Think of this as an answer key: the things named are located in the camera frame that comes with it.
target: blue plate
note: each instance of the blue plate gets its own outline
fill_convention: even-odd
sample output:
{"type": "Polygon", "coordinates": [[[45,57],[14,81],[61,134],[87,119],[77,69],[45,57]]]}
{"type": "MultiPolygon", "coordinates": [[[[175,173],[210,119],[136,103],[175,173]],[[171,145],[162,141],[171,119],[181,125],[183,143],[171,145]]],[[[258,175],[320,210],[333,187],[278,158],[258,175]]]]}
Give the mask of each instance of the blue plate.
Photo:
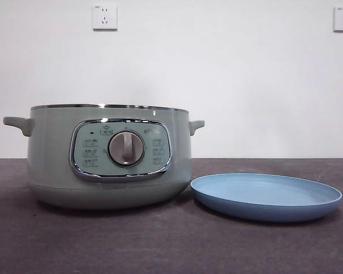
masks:
{"type": "Polygon", "coordinates": [[[207,207],[257,221],[308,221],[335,210],[342,193],[326,184],[269,174],[214,174],[191,182],[207,207]]]}

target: white wall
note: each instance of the white wall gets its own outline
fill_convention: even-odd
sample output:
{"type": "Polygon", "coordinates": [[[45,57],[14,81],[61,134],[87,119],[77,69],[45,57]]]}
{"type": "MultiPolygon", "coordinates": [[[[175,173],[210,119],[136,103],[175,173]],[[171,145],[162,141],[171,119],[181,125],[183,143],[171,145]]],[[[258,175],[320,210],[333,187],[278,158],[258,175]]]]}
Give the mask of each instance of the white wall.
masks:
{"type": "Polygon", "coordinates": [[[27,150],[2,117],[50,103],[188,109],[194,157],[343,157],[343,0],[114,2],[94,32],[99,2],[0,0],[0,158],[27,150]]]}

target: green electric pot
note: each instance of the green electric pot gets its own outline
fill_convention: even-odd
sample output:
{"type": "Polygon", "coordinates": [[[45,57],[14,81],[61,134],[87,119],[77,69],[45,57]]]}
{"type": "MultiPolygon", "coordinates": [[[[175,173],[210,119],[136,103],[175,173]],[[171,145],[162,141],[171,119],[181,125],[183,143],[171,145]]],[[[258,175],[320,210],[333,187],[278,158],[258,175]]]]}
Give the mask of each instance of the green electric pot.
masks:
{"type": "Polygon", "coordinates": [[[190,136],[204,121],[177,108],[56,104],[5,117],[29,137],[29,183],[56,206],[116,209],[176,196],[192,175],[190,136]]]}

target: stainless steel rim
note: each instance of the stainless steel rim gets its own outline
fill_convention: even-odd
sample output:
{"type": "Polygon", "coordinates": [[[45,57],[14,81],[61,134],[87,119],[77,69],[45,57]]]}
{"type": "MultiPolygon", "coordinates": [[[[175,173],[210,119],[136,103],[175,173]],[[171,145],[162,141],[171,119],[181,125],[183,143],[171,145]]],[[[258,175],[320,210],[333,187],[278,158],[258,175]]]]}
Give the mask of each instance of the stainless steel rim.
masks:
{"type": "Polygon", "coordinates": [[[64,108],[64,107],[98,107],[98,108],[138,108],[141,110],[169,110],[180,111],[188,113],[187,110],[172,107],[153,107],[153,106],[138,106],[130,104],[44,104],[41,106],[31,107],[31,110],[37,110],[40,108],[64,108]]]}

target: gray countertop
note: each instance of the gray countertop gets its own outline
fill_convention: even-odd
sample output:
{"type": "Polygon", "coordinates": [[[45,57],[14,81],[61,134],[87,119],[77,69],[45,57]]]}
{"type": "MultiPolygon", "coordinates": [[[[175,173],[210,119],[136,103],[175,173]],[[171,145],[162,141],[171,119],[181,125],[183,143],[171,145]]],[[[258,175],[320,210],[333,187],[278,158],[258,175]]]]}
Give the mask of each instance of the gray countertop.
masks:
{"type": "MultiPolygon", "coordinates": [[[[0,159],[0,273],[343,273],[343,200],[304,223],[213,212],[190,187],[119,211],[36,201],[24,159],[0,159]]],[[[343,193],[343,159],[194,159],[193,176],[255,172],[318,180],[343,193]]]]}

